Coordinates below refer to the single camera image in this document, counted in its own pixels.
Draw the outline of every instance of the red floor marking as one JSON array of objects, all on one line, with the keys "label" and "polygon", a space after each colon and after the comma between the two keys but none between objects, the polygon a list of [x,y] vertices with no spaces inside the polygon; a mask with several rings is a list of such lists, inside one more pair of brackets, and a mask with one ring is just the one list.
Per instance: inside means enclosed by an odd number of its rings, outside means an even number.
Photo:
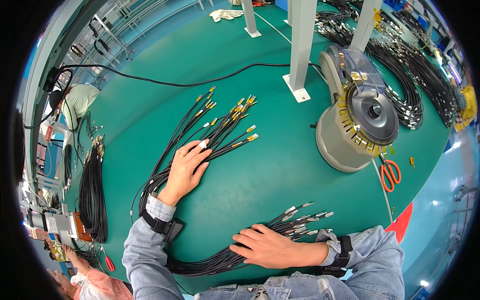
[{"label": "red floor marking", "polygon": [[400,244],[405,236],[407,231],[408,224],[410,223],[410,218],[412,217],[413,211],[413,202],[411,202],[407,208],[398,216],[394,223],[390,224],[385,231],[395,231],[396,240]]}]

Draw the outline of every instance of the red sign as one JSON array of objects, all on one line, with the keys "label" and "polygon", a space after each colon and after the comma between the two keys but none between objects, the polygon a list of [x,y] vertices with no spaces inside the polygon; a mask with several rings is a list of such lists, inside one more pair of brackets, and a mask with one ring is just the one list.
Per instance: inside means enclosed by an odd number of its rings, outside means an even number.
[{"label": "red sign", "polygon": [[45,140],[47,142],[50,142],[50,139],[52,138],[52,133],[53,133],[53,127],[48,126],[47,133],[45,134]]}]

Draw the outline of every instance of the clear plastic cover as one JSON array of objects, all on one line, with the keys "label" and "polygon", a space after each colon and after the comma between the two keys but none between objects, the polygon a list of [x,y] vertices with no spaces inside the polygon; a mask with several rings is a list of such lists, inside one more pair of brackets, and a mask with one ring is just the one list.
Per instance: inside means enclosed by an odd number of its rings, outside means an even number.
[{"label": "clear plastic cover", "polygon": [[337,44],[329,45],[324,50],[334,61],[340,78],[348,74],[359,92],[375,90],[379,94],[385,90],[385,84],[375,66],[369,58],[358,48]]}]

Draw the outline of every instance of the white finger bandage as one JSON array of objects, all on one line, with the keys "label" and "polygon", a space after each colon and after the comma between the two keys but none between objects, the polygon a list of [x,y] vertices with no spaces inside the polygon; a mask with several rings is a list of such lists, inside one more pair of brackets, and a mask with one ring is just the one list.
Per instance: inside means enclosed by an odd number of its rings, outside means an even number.
[{"label": "white finger bandage", "polygon": [[207,148],[207,143],[205,143],[205,140],[201,141],[200,144],[198,144],[202,149]]}]

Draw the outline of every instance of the green workbench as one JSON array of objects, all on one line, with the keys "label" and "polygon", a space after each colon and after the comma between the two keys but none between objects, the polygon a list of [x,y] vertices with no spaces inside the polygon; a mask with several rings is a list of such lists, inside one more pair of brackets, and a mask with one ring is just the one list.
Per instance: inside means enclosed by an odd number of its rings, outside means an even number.
[{"label": "green workbench", "polygon": [[[291,39],[291,28],[283,21],[287,12],[276,6],[255,11]],[[256,23],[262,36],[251,38],[243,29],[243,18],[214,23],[211,17],[203,16],[159,40],[122,71],[186,84],[229,74],[254,62],[288,63],[290,43],[259,17]],[[314,34],[312,62],[318,62],[326,44],[328,40]],[[374,166],[370,164],[353,174],[342,173],[329,166],[318,151],[315,129],[310,124],[330,105],[327,84],[309,67],[305,88],[311,99],[297,103],[282,79],[288,72],[288,67],[253,67],[214,83],[217,88],[212,98],[218,104],[193,130],[226,114],[240,98],[253,94],[258,104],[230,136],[255,124],[253,133],[260,137],[212,161],[199,186],[178,203],[176,217],[185,222],[185,227],[169,245],[170,255],[183,261],[204,259],[231,244],[232,235],[240,229],[267,222],[287,208],[308,201],[315,203],[298,212],[299,216],[335,212],[330,218],[312,222],[311,229],[332,228],[337,235],[343,235],[390,224]],[[388,71],[380,68],[380,73],[400,91]],[[104,126],[98,133],[105,134],[103,184],[108,240],[104,246],[116,267],[109,272],[111,276],[126,280],[121,258],[132,225],[130,209],[135,193],[148,179],[182,116],[197,96],[214,84],[178,88],[116,76],[91,105],[92,120]],[[388,194],[390,206],[395,207],[394,218],[420,191],[450,134],[426,95],[422,101],[423,126],[416,131],[400,126],[394,142],[396,153],[390,156],[402,172],[401,183]],[[91,146],[84,129],[80,141],[85,150]],[[415,158],[415,170],[409,163],[411,156]],[[82,167],[78,166],[66,194],[71,210],[81,173]],[[138,199],[133,206],[134,221],[137,215]],[[267,276],[292,271],[249,266],[215,276],[176,279],[194,293],[229,283],[261,283]]]}]

